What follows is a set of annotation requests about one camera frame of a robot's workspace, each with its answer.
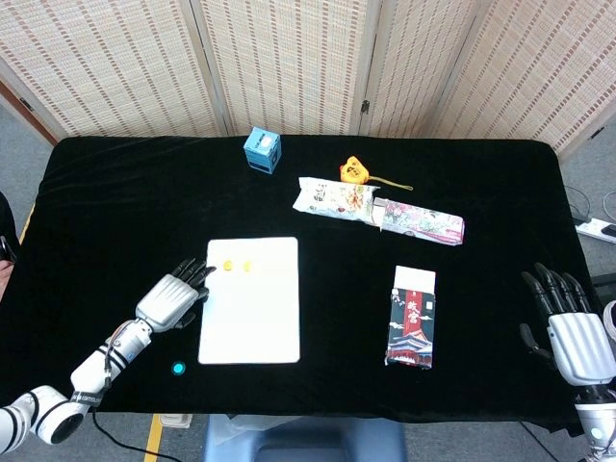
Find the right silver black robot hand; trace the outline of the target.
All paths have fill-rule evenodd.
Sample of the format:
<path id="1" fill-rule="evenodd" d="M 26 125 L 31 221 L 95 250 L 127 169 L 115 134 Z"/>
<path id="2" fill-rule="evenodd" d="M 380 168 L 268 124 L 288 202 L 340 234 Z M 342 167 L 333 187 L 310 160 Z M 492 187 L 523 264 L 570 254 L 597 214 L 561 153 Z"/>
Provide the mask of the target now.
<path id="1" fill-rule="evenodd" d="M 559 274 L 540 263 L 535 270 L 535 274 L 524 271 L 522 278 L 544 318 L 551 348 L 540 347 L 526 323 L 519 327 L 524 345 L 553 363 L 572 386 L 609 384 L 615 378 L 615 357 L 582 286 L 571 274 Z"/>

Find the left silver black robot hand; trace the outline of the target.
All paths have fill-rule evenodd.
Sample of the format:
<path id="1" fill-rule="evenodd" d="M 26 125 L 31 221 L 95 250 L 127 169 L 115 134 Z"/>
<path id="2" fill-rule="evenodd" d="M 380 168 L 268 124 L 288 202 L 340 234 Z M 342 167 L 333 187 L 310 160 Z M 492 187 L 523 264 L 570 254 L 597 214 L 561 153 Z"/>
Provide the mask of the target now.
<path id="1" fill-rule="evenodd" d="M 184 321 L 198 301 L 206 301 L 209 289 L 207 277 L 216 270 L 204 260 L 190 258 L 166 273 L 137 303 L 136 317 L 145 321 L 154 333 L 181 329 L 191 321 Z"/>

